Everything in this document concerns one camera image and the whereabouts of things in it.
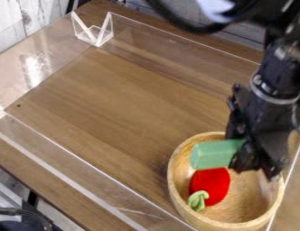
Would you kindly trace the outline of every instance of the clear acrylic enclosure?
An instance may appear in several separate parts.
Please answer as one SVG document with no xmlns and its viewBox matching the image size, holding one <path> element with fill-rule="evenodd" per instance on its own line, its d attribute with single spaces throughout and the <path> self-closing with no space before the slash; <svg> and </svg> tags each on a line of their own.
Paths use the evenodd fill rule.
<svg viewBox="0 0 300 231">
<path fill-rule="evenodd" d="M 77 16 L 80 20 L 84 19 L 83 14 Z M 87 16 L 84 19 L 85 28 L 76 33 L 68 15 L 0 55 L 0 76 L 3 76 L 0 105 L 3 107 L 17 100 L 92 44 L 96 44 L 95 40 L 99 36 L 100 39 L 104 36 L 103 30 L 108 35 L 112 33 L 112 36 L 99 44 L 98 49 L 222 100 L 230 94 L 232 83 L 247 83 L 258 63 L 246 57 L 235 56 L 118 14 L 108 13 L 108 17 L 107 27 L 91 29 L 92 25 L 100 26 L 103 22 L 100 15 L 91 14 L 91 17 Z M 79 40 L 75 36 L 83 32 L 89 38 L 87 41 Z M 226 69 L 224 65 L 232 66 L 234 69 Z M 154 226 L 159 226 L 162 230 L 194 230 L 138 192 L 81 160 L 76 153 L 39 134 L 5 112 L 0 112 L 0 139 L 135 230 L 150 230 Z M 298 144 L 298 139 L 294 139 L 293 163 L 283 173 L 285 198 L 266 230 L 300 230 L 297 225 L 300 224 Z M 139 211 L 139 216 L 135 216 L 132 211 Z"/>
</svg>

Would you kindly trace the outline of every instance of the red toy pepper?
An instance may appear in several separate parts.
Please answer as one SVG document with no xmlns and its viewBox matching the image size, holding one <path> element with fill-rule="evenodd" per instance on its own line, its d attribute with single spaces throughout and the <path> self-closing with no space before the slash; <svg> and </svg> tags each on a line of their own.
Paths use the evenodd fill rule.
<svg viewBox="0 0 300 231">
<path fill-rule="evenodd" d="M 199 170 L 194 172 L 190 182 L 190 195 L 196 191 L 206 191 L 208 199 L 206 206 L 218 204 L 227 195 L 231 177 L 226 168 Z"/>
</svg>

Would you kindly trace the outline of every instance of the wooden bowl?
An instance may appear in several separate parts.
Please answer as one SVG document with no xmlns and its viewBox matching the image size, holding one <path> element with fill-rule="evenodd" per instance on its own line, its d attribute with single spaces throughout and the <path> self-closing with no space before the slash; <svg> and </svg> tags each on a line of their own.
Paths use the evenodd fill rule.
<svg viewBox="0 0 300 231">
<path fill-rule="evenodd" d="M 195 143 L 223 140 L 223 133 L 198 134 L 186 140 L 168 160 L 168 194 L 184 221 L 199 230 L 258 230 L 275 213 L 283 194 L 282 177 L 269 182 L 262 171 L 237 174 L 228 170 L 231 185 L 226 198 L 200 212 L 187 206 L 188 182 L 194 174 L 190 154 Z"/>
</svg>

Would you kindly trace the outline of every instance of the green sponge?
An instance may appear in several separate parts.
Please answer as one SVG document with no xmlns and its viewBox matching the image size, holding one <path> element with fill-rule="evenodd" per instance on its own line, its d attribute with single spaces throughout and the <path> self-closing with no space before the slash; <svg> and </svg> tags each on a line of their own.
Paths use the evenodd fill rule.
<svg viewBox="0 0 300 231">
<path fill-rule="evenodd" d="M 191 153 L 192 168 L 204 170 L 227 167 L 242 145 L 243 139 L 196 143 Z"/>
</svg>

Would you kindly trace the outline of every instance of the cable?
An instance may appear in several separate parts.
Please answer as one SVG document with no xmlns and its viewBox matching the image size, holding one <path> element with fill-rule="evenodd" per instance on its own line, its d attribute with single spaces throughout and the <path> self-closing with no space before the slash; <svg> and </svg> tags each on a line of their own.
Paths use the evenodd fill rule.
<svg viewBox="0 0 300 231">
<path fill-rule="evenodd" d="M 171 24 L 174 24 L 178 28 L 184 30 L 186 32 L 192 33 L 214 33 L 220 31 L 228 24 L 227 23 L 211 23 L 210 25 L 195 25 L 190 23 L 187 20 L 180 18 L 178 15 L 172 13 L 164 3 L 160 0 L 144 0 L 150 6 L 155 9 L 158 14 L 163 18 L 168 20 Z"/>
</svg>

